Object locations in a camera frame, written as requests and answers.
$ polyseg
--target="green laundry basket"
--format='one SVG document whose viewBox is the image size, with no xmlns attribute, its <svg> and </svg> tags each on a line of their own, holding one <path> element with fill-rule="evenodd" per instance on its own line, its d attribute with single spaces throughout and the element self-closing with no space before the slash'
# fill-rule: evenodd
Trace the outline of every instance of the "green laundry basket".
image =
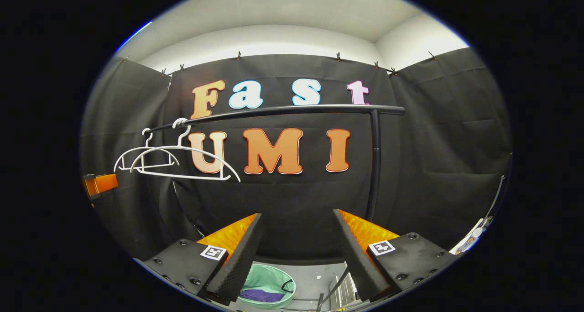
<svg viewBox="0 0 584 312">
<path fill-rule="evenodd" d="M 246 304 L 257 308 L 271 310 L 283 308 L 292 302 L 292 296 L 294 296 L 294 292 L 296 291 L 296 283 L 288 273 L 280 269 L 263 264 L 252 264 L 241 291 L 246 291 L 248 289 L 261 289 L 267 293 L 285 294 L 279 302 L 258 302 L 239 297 L 239 299 Z"/>
</svg>

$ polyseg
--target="white letter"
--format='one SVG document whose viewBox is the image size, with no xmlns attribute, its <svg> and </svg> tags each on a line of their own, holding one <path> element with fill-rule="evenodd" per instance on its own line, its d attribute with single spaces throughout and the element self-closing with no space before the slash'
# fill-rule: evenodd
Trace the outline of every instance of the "white letter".
<svg viewBox="0 0 584 312">
<path fill-rule="evenodd" d="M 321 84 L 315 79 L 298 79 L 292 83 L 292 91 L 297 96 L 292 98 L 295 106 L 306 104 L 319 104 L 321 95 Z"/>
<path fill-rule="evenodd" d="M 241 109 L 244 107 L 255 109 L 263 103 L 260 98 L 261 85 L 256 81 L 244 81 L 233 86 L 233 94 L 229 98 L 229 106 L 234 109 Z"/>
</svg>

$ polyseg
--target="white wall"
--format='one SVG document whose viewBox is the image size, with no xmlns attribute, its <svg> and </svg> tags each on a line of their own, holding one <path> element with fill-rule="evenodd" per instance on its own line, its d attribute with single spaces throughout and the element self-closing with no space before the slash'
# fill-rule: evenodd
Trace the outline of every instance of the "white wall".
<svg viewBox="0 0 584 312">
<path fill-rule="evenodd" d="M 390 30 L 376 43 L 384 68 L 403 69 L 438 54 L 468 47 L 459 36 L 426 14 Z"/>
<path fill-rule="evenodd" d="M 373 65 L 382 63 L 375 44 L 334 31 L 302 26 L 262 25 L 237 27 L 202 34 L 151 54 L 140 64 L 165 73 L 205 62 L 262 54 L 307 54 L 336 57 Z"/>
<path fill-rule="evenodd" d="M 450 29 L 423 14 L 390 30 L 377 43 L 313 27 L 261 25 L 236 27 L 202 34 L 151 54 L 140 64 L 172 73 L 205 62 L 262 54 L 308 54 L 340 57 L 383 68 L 403 69 L 468 45 Z"/>
</svg>

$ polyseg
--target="black metal bar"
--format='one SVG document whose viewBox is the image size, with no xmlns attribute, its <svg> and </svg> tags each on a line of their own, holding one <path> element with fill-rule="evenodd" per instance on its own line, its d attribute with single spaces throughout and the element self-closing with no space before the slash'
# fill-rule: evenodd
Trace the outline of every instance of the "black metal bar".
<svg viewBox="0 0 584 312">
<path fill-rule="evenodd" d="M 319 311 L 321 310 L 321 307 L 323 306 L 323 304 L 330 298 L 330 296 L 333 295 L 334 291 L 336 291 L 338 289 L 338 287 L 343 282 L 343 280 L 348 276 L 348 274 L 349 274 L 349 267 L 344 269 L 344 272 L 340 276 L 339 281 L 337 281 L 336 285 L 334 285 L 334 287 L 332 287 L 332 289 L 330 290 L 330 293 L 328 293 L 327 297 L 325 297 L 321 302 L 318 302 L 317 310 L 319 310 Z"/>
<path fill-rule="evenodd" d="M 505 175 L 501 175 L 501 179 L 499 180 L 499 187 L 497 188 L 497 194 L 495 194 L 495 198 L 493 199 L 493 203 L 490 204 L 489 211 L 486 212 L 486 215 L 483 218 L 484 221 L 486 221 L 486 218 L 490 215 L 490 211 L 493 209 L 493 206 L 495 205 L 497 200 L 499 200 L 499 193 L 501 193 L 501 187 L 503 187 L 504 181 L 505 181 Z"/>
<path fill-rule="evenodd" d="M 273 107 L 273 108 L 259 108 L 250 109 L 240 112 L 223 113 L 216 114 L 207 117 L 201 117 L 197 119 L 191 119 L 185 121 L 182 126 L 195 125 L 199 123 L 206 123 L 208 121 L 218 121 L 226 119 L 237 119 L 246 117 L 258 117 L 258 116 L 275 116 L 279 114 L 296 114 L 296 113 L 373 113 L 377 110 L 378 113 L 382 114 L 394 114 L 397 116 L 403 116 L 405 109 L 398 106 L 381 106 L 375 104 L 312 104 L 309 106 L 283 106 L 283 107 Z M 159 127 L 154 127 L 147 131 L 152 133 L 155 131 L 171 129 L 172 124 L 163 125 Z"/>
<path fill-rule="evenodd" d="M 323 293 L 318 296 L 317 312 L 321 312 L 321 306 L 323 305 Z"/>
<path fill-rule="evenodd" d="M 501 206 L 503 204 L 503 200 L 505 200 L 505 196 L 507 195 L 507 189 L 509 189 L 512 170 L 513 170 L 513 152 L 511 152 L 511 158 L 509 160 L 509 168 L 507 169 L 507 174 L 505 175 L 505 181 L 503 182 L 503 188 L 502 188 L 503 190 L 501 193 L 498 193 L 500 199 L 498 202 L 495 203 L 494 212 L 491 211 L 490 215 L 487 215 L 487 216 L 492 216 L 494 218 L 495 215 L 497 215 L 497 213 L 499 212 L 499 209 L 501 208 Z"/>
<path fill-rule="evenodd" d="M 377 193 L 379 192 L 379 179 L 381 175 L 381 129 L 379 124 L 379 112 L 375 109 L 371 113 L 371 139 L 373 140 L 373 160 L 371 162 L 371 182 L 369 184 L 369 200 L 367 200 L 367 211 L 365 219 L 373 220 L 375 204 L 377 203 Z"/>
</svg>

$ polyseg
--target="clothes hanger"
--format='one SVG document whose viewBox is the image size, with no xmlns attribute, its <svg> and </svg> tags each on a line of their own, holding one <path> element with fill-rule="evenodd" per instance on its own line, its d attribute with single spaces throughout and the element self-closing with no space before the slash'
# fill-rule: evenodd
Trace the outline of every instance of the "clothes hanger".
<svg viewBox="0 0 584 312">
<path fill-rule="evenodd" d="M 188 119 L 186 118 L 179 118 L 177 119 L 173 124 L 172 127 L 173 129 L 175 129 L 177 127 L 177 125 L 182 125 L 182 123 L 184 123 L 185 121 L 187 121 Z M 233 169 L 231 167 L 231 165 L 227 164 L 227 162 L 225 162 L 225 160 L 222 160 L 221 158 L 219 158 L 218 156 L 215 156 L 214 154 L 211 154 L 210 152 L 206 152 L 203 150 L 199 150 L 196 148 L 191 148 L 190 146 L 182 146 L 182 139 L 183 137 L 186 137 L 188 134 L 190 133 L 190 125 L 187 126 L 186 131 L 179 135 L 179 139 L 178 139 L 178 143 L 176 146 L 157 146 L 155 148 L 151 148 L 149 150 L 146 150 L 144 152 L 142 152 L 141 154 L 138 155 L 138 157 L 136 157 L 136 159 L 134 160 L 134 162 L 132 163 L 132 165 L 130 166 L 130 173 L 132 173 L 133 169 L 134 169 L 134 165 L 136 164 L 136 162 L 138 161 L 138 159 L 140 158 L 144 158 L 144 155 L 152 152 L 152 151 L 156 151 L 156 150 L 165 150 L 165 149 L 178 149 L 178 150 L 190 150 L 190 151 L 196 151 L 196 152 L 200 152 L 204 155 L 207 156 L 211 156 L 215 159 L 217 159 L 219 162 L 221 162 L 221 171 L 219 173 L 219 177 L 196 177 L 193 175 L 178 175 L 178 174 L 169 174 L 169 173 L 158 173 L 158 172 L 148 172 L 148 171 L 144 171 L 144 169 L 142 167 L 137 167 L 137 171 L 139 173 L 142 174 L 150 174 L 150 175 L 159 175 L 161 177 L 178 177 L 181 179 L 196 179 L 196 180 L 215 180 L 215 181 L 225 181 L 227 179 L 231 178 L 231 175 L 227 175 L 227 177 L 223 177 L 223 166 L 227 166 L 227 168 L 229 168 L 231 170 L 231 172 L 233 172 L 233 174 L 235 175 L 235 177 L 237 177 L 237 181 L 241 182 L 239 175 L 237 175 L 237 172 L 235 172 L 235 169 Z"/>
<path fill-rule="evenodd" d="M 146 133 L 146 131 L 149 131 L 149 130 L 150 129 L 148 127 L 143 129 L 142 135 L 144 135 L 144 133 Z M 135 150 L 152 149 L 152 146 L 148 146 L 148 141 L 150 141 L 151 139 L 152 139 L 152 132 L 150 132 L 150 137 L 148 137 L 148 139 L 146 139 L 146 144 L 144 144 L 144 146 L 139 146 L 138 148 L 133 148 L 133 149 L 127 150 L 126 152 L 121 154 L 121 156 L 119 156 L 119 158 L 117 158 L 117 160 L 115 161 L 115 165 L 113 165 L 113 171 L 115 172 L 115 168 L 117 167 L 117 164 L 120 162 L 120 160 L 121 160 L 121 167 L 119 167 L 120 170 L 127 171 L 128 169 L 131 169 L 130 167 L 125 167 L 124 155 L 127 154 L 128 152 L 135 151 Z M 179 161 L 177 160 L 177 158 L 173 154 L 169 153 L 167 150 L 164 150 L 164 149 L 161 149 L 161 150 L 168 154 L 168 164 L 144 166 L 144 158 L 142 158 L 142 166 L 140 168 L 144 169 L 144 168 L 172 166 L 175 164 L 175 162 L 171 160 L 171 157 L 174 158 L 174 160 L 177 162 L 177 165 L 180 165 Z"/>
</svg>

